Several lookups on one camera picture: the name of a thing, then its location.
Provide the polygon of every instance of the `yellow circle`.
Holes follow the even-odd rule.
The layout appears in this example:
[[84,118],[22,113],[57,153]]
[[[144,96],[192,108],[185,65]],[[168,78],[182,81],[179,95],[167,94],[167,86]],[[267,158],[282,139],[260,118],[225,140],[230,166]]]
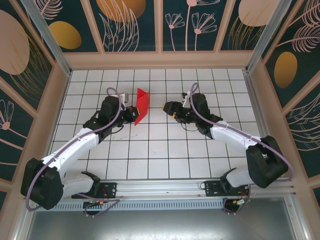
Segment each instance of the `yellow circle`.
[[274,80],[282,89],[288,87],[294,80],[298,69],[296,56],[288,51],[281,53],[275,63]]
[[128,12],[129,9],[134,13],[135,18],[139,18],[146,9],[146,0],[96,0],[100,10],[109,19],[116,22],[129,22],[130,18],[125,17],[125,4]]
[[65,49],[76,49],[81,45],[81,36],[77,29],[65,21],[55,21],[49,28],[56,42]]
[[250,27],[264,26],[269,22],[279,0],[241,0],[240,21]]
[[0,69],[11,75],[21,74],[30,56],[28,35],[10,14],[0,10]]

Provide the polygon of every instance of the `red object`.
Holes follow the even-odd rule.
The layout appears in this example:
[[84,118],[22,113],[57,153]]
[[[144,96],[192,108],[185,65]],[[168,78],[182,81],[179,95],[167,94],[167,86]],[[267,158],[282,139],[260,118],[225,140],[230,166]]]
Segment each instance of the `red object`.
[[147,115],[149,109],[149,93],[138,88],[136,95],[136,107],[139,110],[139,116],[134,122],[135,126]]

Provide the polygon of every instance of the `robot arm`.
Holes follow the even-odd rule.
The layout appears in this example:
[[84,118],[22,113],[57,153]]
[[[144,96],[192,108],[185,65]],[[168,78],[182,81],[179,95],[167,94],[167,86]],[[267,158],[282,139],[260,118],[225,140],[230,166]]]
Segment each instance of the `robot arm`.
[[192,95],[196,110],[206,119],[220,126],[210,124],[195,113],[190,105],[190,92],[183,93],[182,102],[170,101],[163,106],[163,110],[172,116],[178,123],[194,123],[198,131],[210,139],[216,139],[246,155],[247,168],[233,168],[220,177],[220,185],[226,193],[232,188],[242,185],[256,184],[266,188],[282,174],[288,171],[288,165],[270,150],[264,148],[252,139],[259,140],[264,144],[281,153],[276,140],[271,136],[244,137],[238,132],[228,128],[229,124],[219,116],[210,113],[205,95],[195,93]]
[[61,198],[72,196],[78,193],[89,193],[95,196],[100,190],[100,178],[94,174],[83,171],[80,174],[65,177],[66,171],[90,149],[100,144],[107,136],[112,133],[115,127],[122,127],[123,124],[133,123],[139,116],[138,109],[133,106],[125,107],[128,101],[128,94],[121,93],[121,105],[119,117],[108,128],[90,133],[80,138],[83,134],[92,132],[106,126],[116,116],[119,108],[119,99],[114,96],[107,96],[102,102],[101,110],[97,111],[70,141],[52,154],[43,157],[41,160],[31,159],[25,167],[21,186],[21,194],[26,196],[29,186],[37,172],[55,158],[58,152],[63,150],[70,142],[78,139],[77,142],[64,150],[62,154],[55,158],[43,171],[35,182],[31,191],[30,199],[43,208],[49,210],[53,208]]

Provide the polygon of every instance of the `white grid floor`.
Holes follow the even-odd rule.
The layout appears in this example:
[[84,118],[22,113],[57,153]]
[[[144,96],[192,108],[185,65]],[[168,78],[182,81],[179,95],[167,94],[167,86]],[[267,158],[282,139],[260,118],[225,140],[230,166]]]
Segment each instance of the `white grid floor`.
[[[63,103],[51,152],[79,132],[101,106],[108,87],[128,92],[136,105],[137,88],[150,93],[148,115],[126,124],[82,156],[66,173],[89,171],[101,179],[217,178],[247,164],[233,148],[198,131],[186,131],[162,110],[165,102],[181,101],[182,91],[199,83],[211,113],[252,135],[259,130],[241,69],[76,70]],[[194,124],[186,126],[195,130]]]

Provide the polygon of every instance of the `red folded paper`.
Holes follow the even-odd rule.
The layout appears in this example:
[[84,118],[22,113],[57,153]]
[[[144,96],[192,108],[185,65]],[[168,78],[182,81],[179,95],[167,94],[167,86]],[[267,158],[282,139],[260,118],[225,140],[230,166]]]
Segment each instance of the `red folded paper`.
[[138,88],[136,94],[136,107],[139,110],[139,116],[134,122],[135,126],[147,115],[149,109],[149,93],[140,88]]

